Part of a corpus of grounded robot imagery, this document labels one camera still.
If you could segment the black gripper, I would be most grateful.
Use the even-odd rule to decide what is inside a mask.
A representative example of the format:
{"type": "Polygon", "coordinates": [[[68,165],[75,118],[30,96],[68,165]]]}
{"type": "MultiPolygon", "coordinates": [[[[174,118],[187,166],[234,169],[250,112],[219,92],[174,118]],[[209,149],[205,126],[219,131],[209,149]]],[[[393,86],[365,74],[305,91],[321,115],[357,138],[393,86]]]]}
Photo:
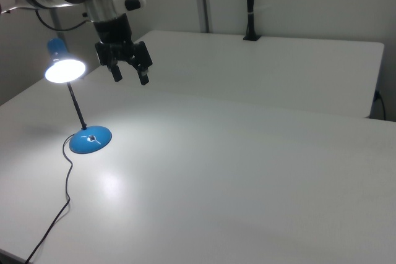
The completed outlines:
{"type": "Polygon", "coordinates": [[[114,81],[122,79],[118,61],[130,64],[136,71],[141,85],[149,83],[149,67],[153,64],[146,44],[132,42],[132,31],[126,14],[111,20],[94,22],[93,26],[99,36],[95,44],[101,66],[106,66],[114,81]]]}

